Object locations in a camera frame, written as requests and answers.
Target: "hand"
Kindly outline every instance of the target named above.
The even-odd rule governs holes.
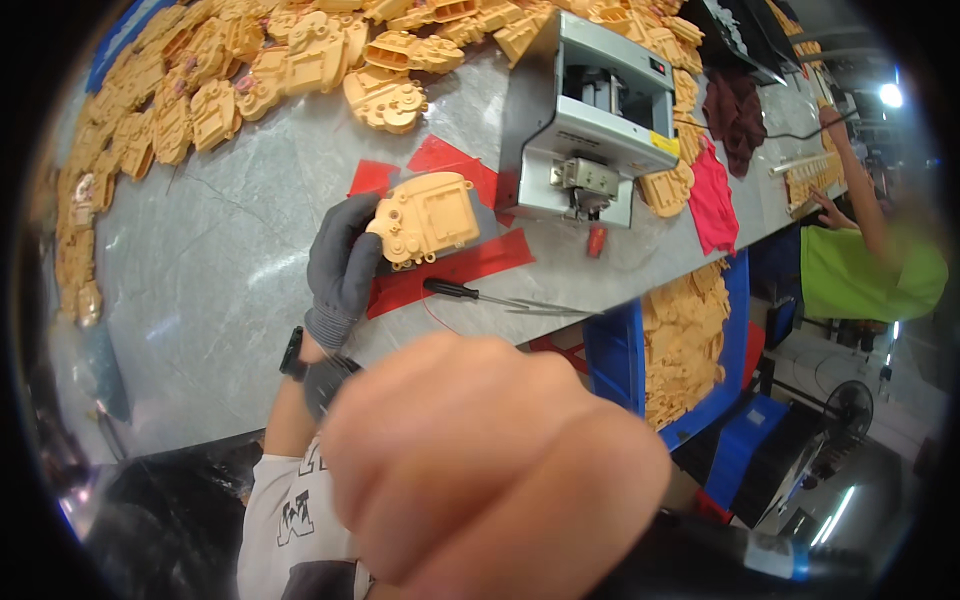
[[[831,229],[857,229],[856,223],[851,221],[847,215],[840,212],[840,209],[837,208],[837,205],[831,200],[827,194],[824,194],[818,189],[812,190],[810,192],[810,200],[819,204],[824,208],[826,214],[822,214],[817,217],[821,223],[826,225]]]
[[[842,115],[833,107],[823,107],[820,109],[820,127],[827,127],[827,133],[836,146],[850,145],[850,138],[847,137],[847,124],[840,121]]]
[[[361,233],[351,247],[350,238],[373,216],[379,201],[376,194],[359,194],[330,208],[310,248],[306,279],[313,308],[303,320],[310,336],[327,351],[340,349],[367,310],[383,243],[375,233]]]
[[[321,451],[361,561],[410,598],[580,598],[670,471],[653,429],[559,354],[447,332],[349,380]]]

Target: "wrist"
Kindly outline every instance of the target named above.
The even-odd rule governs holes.
[[[304,329],[303,341],[300,343],[300,356],[298,357],[301,362],[313,365],[324,360],[327,356],[326,350],[321,348],[320,344],[317,344],[317,341],[310,335],[310,332]]]

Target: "white t-shirt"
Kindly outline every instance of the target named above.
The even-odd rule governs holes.
[[[237,564],[241,600],[363,600],[371,586],[314,438],[302,459],[264,454],[253,468]]]

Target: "green shirt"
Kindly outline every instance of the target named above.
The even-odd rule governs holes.
[[[904,231],[888,228],[905,240]],[[881,264],[859,229],[800,229],[800,275],[804,312],[819,319],[871,319],[892,323],[916,319],[933,310],[947,284],[947,263],[936,247],[919,236],[897,244],[903,267]]]

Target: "fist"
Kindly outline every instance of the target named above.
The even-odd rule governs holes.
[[[360,560],[416,598],[579,598],[669,479],[660,437],[559,354],[447,332],[348,381],[321,450]]]

